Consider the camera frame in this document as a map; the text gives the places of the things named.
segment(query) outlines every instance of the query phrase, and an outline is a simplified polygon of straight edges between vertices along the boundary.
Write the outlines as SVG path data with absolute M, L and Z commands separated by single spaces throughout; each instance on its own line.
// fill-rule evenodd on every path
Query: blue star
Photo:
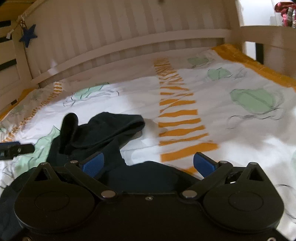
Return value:
M 32 25 L 29 29 L 27 28 L 22 28 L 24 35 L 21 37 L 20 42 L 24 42 L 26 48 L 29 47 L 29 43 L 31 39 L 37 38 L 37 36 L 34 34 L 36 24 Z

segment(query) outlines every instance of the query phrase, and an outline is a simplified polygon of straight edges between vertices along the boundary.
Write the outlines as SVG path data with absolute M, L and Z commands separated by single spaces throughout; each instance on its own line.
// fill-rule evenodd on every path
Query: bed sheet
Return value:
M 294 80 L 230 45 L 187 57 L 164 56 L 133 69 L 146 77 L 109 83 L 97 75 L 56 82 L 32 91 L 13 108 L 0 122 L 0 141 L 34 143 L 36 151 L 0 162 L 0 192 L 46 160 L 67 113 L 74 112 L 79 125 L 101 112 L 140 114 L 145 128 L 121 149 L 128 165 L 152 160 L 200 177 L 192 163 L 197 151 L 234 166 L 258 162 L 285 203 L 278 230 L 295 239 Z

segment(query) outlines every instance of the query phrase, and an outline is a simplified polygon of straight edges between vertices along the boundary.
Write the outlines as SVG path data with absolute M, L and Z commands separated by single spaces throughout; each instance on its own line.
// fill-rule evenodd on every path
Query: black fabric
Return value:
M 193 176 L 153 161 L 126 165 L 120 154 L 120 146 L 143 127 L 144 121 L 139 115 L 107 112 L 78 126 L 77 116 L 70 113 L 63 120 L 60 135 L 52 142 L 47 161 L 53 167 L 62 167 L 70 160 L 82 162 L 101 151 L 104 154 L 104 167 L 95 179 L 119 193 L 181 192 L 196 183 L 198 179 Z M 16 178 L 0 197 L 0 217 L 3 217 L 0 220 L 0 238 L 3 240 L 11 239 L 21 230 L 13 205 L 34 169 Z

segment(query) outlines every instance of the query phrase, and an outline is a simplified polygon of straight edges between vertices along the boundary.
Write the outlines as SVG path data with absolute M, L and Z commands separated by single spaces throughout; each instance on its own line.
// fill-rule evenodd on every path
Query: metal bolt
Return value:
M 147 196 L 147 197 L 145 197 L 145 200 L 152 201 L 153 200 L 153 197 L 152 196 Z
M 22 241 L 32 241 L 29 237 L 23 237 Z
M 112 190 L 105 190 L 101 192 L 102 197 L 104 198 L 113 198 L 116 196 L 116 192 Z
M 197 196 L 197 192 L 193 191 L 193 190 L 185 190 L 185 191 L 182 192 L 182 195 L 185 198 L 194 198 L 194 197 Z

